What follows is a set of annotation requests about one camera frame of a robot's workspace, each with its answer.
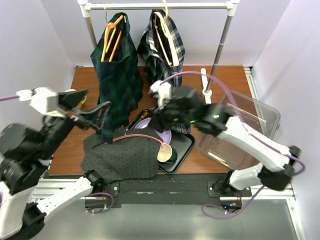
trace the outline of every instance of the clothes hanger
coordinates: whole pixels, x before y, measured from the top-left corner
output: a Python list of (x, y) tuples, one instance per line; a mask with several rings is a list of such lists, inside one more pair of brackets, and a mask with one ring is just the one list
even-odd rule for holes
[(162, 2), (164, 3), (164, 8), (165, 8), (165, 17), (163, 17), (161, 15), (160, 12), (154, 12), (154, 14), (156, 14), (161, 22), (161, 27), (162, 27), (162, 31), (164, 36), (168, 39), (169, 42), (169, 47), (170, 47), (170, 51), (171, 51), (171, 57), (172, 57), (172, 64), (171, 66), (178, 66), (179, 65), (179, 59), (178, 59), (178, 54), (175, 48), (175, 44), (174, 44), (174, 40), (172, 39), (172, 36), (170, 34), (169, 28), (166, 25), (166, 20), (168, 19), (168, 6), (167, 6), (167, 2), (166, 0), (162, 0)]
[[(104, 8), (105, 10), (105, 21), (107, 22), (107, 10), (106, 8)], [(104, 62), (105, 61), (105, 56), (106, 56), (106, 53), (108, 52), (109, 50), (109, 47), (111, 45), (111, 42), (112, 42), (112, 39), (114, 38), (114, 35), (116, 33), (116, 30), (117, 30), (117, 24), (124, 18), (123, 15), (121, 15), (115, 22), (109, 22), (106, 24), (106, 28), (105, 28), (105, 32), (104, 32), (104, 45), (103, 45), (103, 51), (102, 51), (102, 56), (101, 56), (101, 62)], [(113, 29), (112, 31), (112, 34), (111, 34), (111, 37), (110, 39), (108, 40), (108, 36), (109, 36), (109, 33), (110, 31)], [(116, 42), (114, 44), (114, 47), (113, 47), (113, 50), (112, 50), (112, 53), (110, 55), (110, 58), (109, 58), (109, 63), (112, 61), (114, 55), (115, 55), (115, 52), (116, 52), (116, 49), (117, 49), (117, 46), (119, 44), (119, 41), (120, 41), (120, 38), (121, 38), (121, 34), (122, 34), (122, 31), (120, 31), (117, 39), (116, 39)]]
[(155, 15), (154, 17), (154, 20), (153, 20), (153, 24), (154, 24), (154, 28), (155, 28), (155, 32), (156, 32), (156, 35), (158, 37), (158, 40), (159, 40), (159, 43), (160, 43), (160, 46), (161, 46), (161, 49), (163, 51), (163, 55), (164, 55), (164, 58), (166, 60), (166, 62), (169, 64), (169, 66), (172, 65), (172, 63), (169, 61), (168, 59), (168, 56), (167, 56), (167, 53), (166, 53), (166, 50), (165, 50), (165, 47), (162, 43), (162, 40), (161, 40), (161, 37), (160, 37), (160, 34), (159, 34), (159, 31), (158, 31), (158, 26), (156, 25), (156, 22), (157, 22), (157, 15)]

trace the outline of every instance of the white bracket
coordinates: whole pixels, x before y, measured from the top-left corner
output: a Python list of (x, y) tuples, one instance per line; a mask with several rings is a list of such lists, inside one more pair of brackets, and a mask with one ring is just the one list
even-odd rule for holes
[(78, 0), (78, 4), (80, 5), (82, 16), (84, 18), (89, 18), (90, 12), (86, 10), (86, 5), (88, 4), (88, 0)]
[(230, 2), (233, 4), (233, 8), (228, 10), (228, 16), (233, 17), (236, 13), (237, 5), (240, 0), (231, 0)]
[(210, 89), (209, 92), (206, 91), (207, 85), (208, 85), (208, 79), (207, 79), (207, 72), (205, 68), (201, 68), (201, 80), (202, 80), (202, 95), (204, 97), (206, 104), (211, 104), (211, 96), (212, 96), (212, 90)]
[(163, 109), (166, 105), (166, 100), (171, 98), (171, 84), (161, 80), (156, 81), (150, 86), (149, 94), (157, 98), (158, 108)]

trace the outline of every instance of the white wall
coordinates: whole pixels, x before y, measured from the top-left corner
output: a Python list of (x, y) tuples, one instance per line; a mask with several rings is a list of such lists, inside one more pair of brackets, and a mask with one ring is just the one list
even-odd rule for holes
[[(290, 0), (241, 0), (222, 52), (222, 65), (253, 66)], [(93, 50), (77, 0), (41, 0), (72, 63), (91, 66)], [(161, 3), (161, 0), (89, 0), (91, 3)], [(168, 2), (225, 2), (225, 0), (168, 0)], [(136, 46), (149, 23), (150, 10), (126, 10)], [(108, 11), (108, 19), (115, 11)], [(185, 65), (212, 65), (226, 10), (169, 10), (186, 49)], [(106, 26), (105, 11), (91, 12), (97, 40)]]
[[(71, 86), (74, 67), (40, 0), (2, 0), (0, 23), (0, 97), (23, 89), (63, 91)], [(0, 102), (0, 130), (15, 122), (39, 127), (40, 120), (27, 102)]]
[(281, 113), (280, 143), (302, 149), (293, 181), (308, 239), (319, 239), (320, 1), (291, 0), (253, 67), (260, 99)]

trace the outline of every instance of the plaid shirt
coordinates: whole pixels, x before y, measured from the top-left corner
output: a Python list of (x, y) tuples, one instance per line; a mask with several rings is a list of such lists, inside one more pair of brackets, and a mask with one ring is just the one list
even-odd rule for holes
[[(116, 26), (116, 32), (105, 55), (104, 62), (101, 62), (101, 57), (104, 49), (105, 32), (103, 32), (99, 43), (90, 56), (99, 81), (99, 102), (112, 102), (112, 107), (107, 113), (101, 130), (103, 140), (108, 143), (112, 143), (113, 130), (116, 127), (129, 124), (130, 112), (138, 107), (138, 102), (143, 96), (144, 82), (137, 66), (137, 51), (129, 34), (128, 16), (119, 12), (113, 16), (110, 22), (113, 23), (121, 15), (124, 18)], [(109, 62), (120, 31), (122, 31), (120, 42), (112, 62)]]
[[(186, 54), (185, 47), (178, 32), (178, 29), (174, 21), (168, 16), (167, 20), (165, 21), (165, 24), (168, 27), (169, 34), (173, 39), (179, 65), (170, 66), (167, 63), (166, 59), (163, 56), (162, 49), (159, 44), (158, 36), (155, 30), (155, 25), (153, 23), (156, 17), (154, 12), (159, 12), (163, 16), (163, 18), (166, 15), (163, 10), (153, 10), (151, 12), (149, 24), (146, 28), (146, 31), (143, 33), (139, 46), (137, 48), (138, 54), (145, 61), (144, 75), (151, 83), (154, 83), (158, 80), (164, 80), (173, 74), (182, 72), (183, 62)], [(158, 27), (158, 31), (160, 36), (164, 36), (161, 27)], [(165, 38), (161, 39), (163, 39), (163, 47), (168, 55), (168, 58), (170, 59), (172, 56), (169, 42)], [(170, 81), (170, 83), (174, 88), (181, 86), (182, 76), (177, 76), (173, 78)], [(191, 132), (190, 124), (175, 124), (171, 129), (183, 134), (189, 134)]]

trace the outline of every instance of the purple bowl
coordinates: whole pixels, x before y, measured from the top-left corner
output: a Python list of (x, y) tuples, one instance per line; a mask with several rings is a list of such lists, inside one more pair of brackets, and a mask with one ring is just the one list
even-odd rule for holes
[[(134, 128), (135, 129), (145, 129), (148, 127), (148, 124), (150, 121), (151, 121), (151, 118), (143, 119)], [(160, 138), (162, 138), (162, 141), (165, 144), (170, 144), (171, 138), (172, 138), (171, 130), (163, 131), (163, 133), (160, 133), (156, 130), (154, 130), (154, 131), (156, 132), (156, 134), (159, 135)]]

